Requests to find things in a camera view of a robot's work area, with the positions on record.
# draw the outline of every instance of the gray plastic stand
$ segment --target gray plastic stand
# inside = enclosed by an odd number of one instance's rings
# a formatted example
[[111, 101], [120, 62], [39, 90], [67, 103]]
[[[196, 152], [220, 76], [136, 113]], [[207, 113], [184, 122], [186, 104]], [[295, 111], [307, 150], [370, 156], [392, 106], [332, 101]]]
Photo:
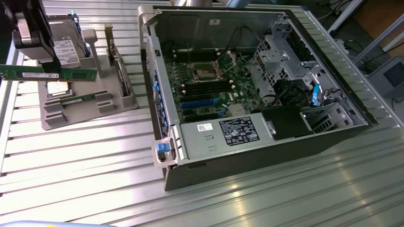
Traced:
[[[120, 94], [119, 77], [115, 66], [110, 66], [108, 56], [100, 55], [99, 62], [103, 69], [104, 77], [98, 75], [96, 82], [70, 82], [71, 94], [48, 98], [47, 83], [38, 83], [39, 100], [40, 100], [40, 116], [43, 129], [51, 130], [63, 126], [103, 117], [111, 114], [124, 112], [138, 108], [136, 97], [131, 87], [131, 95], [123, 97]], [[83, 68], [95, 68], [94, 58], [80, 59]], [[95, 99], [62, 105], [62, 103], [47, 104], [50, 101], [62, 98], [83, 96], [95, 92]]]

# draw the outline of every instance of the metal table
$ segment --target metal table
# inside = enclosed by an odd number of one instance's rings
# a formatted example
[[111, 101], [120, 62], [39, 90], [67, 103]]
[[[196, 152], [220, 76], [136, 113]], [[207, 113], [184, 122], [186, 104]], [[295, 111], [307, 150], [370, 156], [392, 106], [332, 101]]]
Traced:
[[[107, 47], [103, 24], [114, 24], [142, 108], [44, 131], [36, 83], [2, 85], [0, 223], [26, 219], [154, 227], [404, 224], [403, 123], [323, 35], [327, 31], [312, 14], [298, 6], [283, 7], [294, 10], [380, 125], [320, 155], [164, 192], [150, 149], [154, 135], [136, 25], [140, 4], [170, 3], [44, 1], [50, 15], [68, 14], [75, 7], [83, 29], [95, 28], [102, 37], [100, 52]], [[30, 61], [12, 50], [8, 63]]]

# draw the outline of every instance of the motherboard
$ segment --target motherboard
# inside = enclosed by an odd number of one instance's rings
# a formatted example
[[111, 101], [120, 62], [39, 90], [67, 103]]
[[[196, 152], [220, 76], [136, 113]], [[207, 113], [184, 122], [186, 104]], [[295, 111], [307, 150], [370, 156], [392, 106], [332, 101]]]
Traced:
[[228, 51], [214, 61], [166, 59], [182, 123], [250, 114], [260, 104], [242, 55]]

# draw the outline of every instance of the ram stick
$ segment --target ram stick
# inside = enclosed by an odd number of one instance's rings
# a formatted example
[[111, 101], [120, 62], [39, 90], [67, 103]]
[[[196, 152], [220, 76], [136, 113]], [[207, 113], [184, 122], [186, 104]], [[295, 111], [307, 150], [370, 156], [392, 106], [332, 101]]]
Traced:
[[60, 72], [46, 73], [43, 67], [0, 65], [0, 74], [4, 80], [95, 81], [98, 72], [92, 69], [62, 68]]
[[100, 91], [100, 92], [95, 92], [83, 96], [75, 96], [75, 97], [70, 97], [70, 98], [63, 98], [63, 99], [56, 99], [52, 100], [50, 102], [46, 103], [46, 105], [54, 104], [54, 103], [60, 103], [62, 105], [68, 105], [72, 103], [79, 103], [79, 102], [86, 102], [88, 100], [95, 99], [95, 96], [98, 94], [106, 93], [107, 91]]

